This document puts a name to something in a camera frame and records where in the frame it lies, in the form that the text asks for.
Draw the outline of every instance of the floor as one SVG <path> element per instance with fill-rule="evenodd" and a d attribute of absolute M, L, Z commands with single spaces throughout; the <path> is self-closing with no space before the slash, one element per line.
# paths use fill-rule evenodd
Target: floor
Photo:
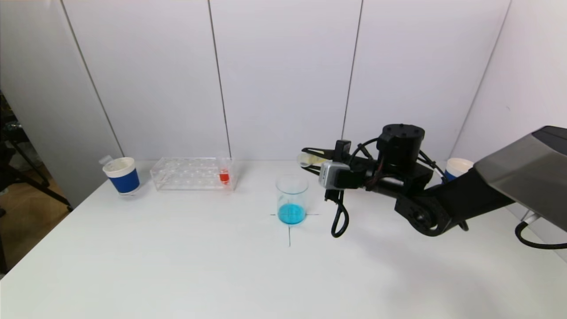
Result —
<path fill-rule="evenodd" d="M 63 194 L 45 166 L 40 170 L 48 177 L 49 187 Z M 26 175 L 40 181 L 33 170 Z M 4 244 L 8 268 L 14 267 L 65 216 L 67 206 L 52 199 L 26 183 L 12 184 L 8 193 L 0 196 L 0 207 L 6 214 L 0 218 L 0 236 Z"/>

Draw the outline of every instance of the glass beaker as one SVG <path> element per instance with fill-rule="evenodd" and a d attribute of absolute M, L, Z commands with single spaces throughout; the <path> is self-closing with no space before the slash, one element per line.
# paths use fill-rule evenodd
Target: glass beaker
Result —
<path fill-rule="evenodd" d="M 306 195 L 309 183 L 297 175 L 283 175 L 276 180 L 278 218 L 287 225 L 305 219 Z"/>

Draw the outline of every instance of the blue liquid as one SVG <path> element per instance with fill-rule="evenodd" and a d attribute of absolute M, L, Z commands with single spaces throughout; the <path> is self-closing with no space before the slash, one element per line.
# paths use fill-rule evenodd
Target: blue liquid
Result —
<path fill-rule="evenodd" d="M 284 204 L 278 210 L 278 218 L 288 225 L 299 224 L 305 219 L 305 209 L 297 204 Z"/>

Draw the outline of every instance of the gray metal cover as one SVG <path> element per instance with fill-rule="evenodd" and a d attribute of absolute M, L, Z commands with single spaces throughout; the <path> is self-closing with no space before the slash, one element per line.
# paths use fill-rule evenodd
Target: gray metal cover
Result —
<path fill-rule="evenodd" d="M 529 134 L 475 168 L 488 185 L 567 231 L 567 156 Z"/>

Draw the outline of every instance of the blue and white cup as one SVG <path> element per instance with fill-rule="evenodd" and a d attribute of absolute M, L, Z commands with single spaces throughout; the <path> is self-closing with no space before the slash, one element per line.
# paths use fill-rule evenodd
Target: blue and white cup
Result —
<path fill-rule="evenodd" d="M 128 195 L 140 187 L 136 163 L 132 157 L 114 159 L 103 166 L 104 173 L 121 195 Z"/>
<path fill-rule="evenodd" d="M 445 168 L 445 176 L 451 182 L 453 179 L 463 175 L 468 172 L 469 169 L 474 165 L 473 162 L 464 158 L 449 158 L 447 161 L 447 167 Z"/>

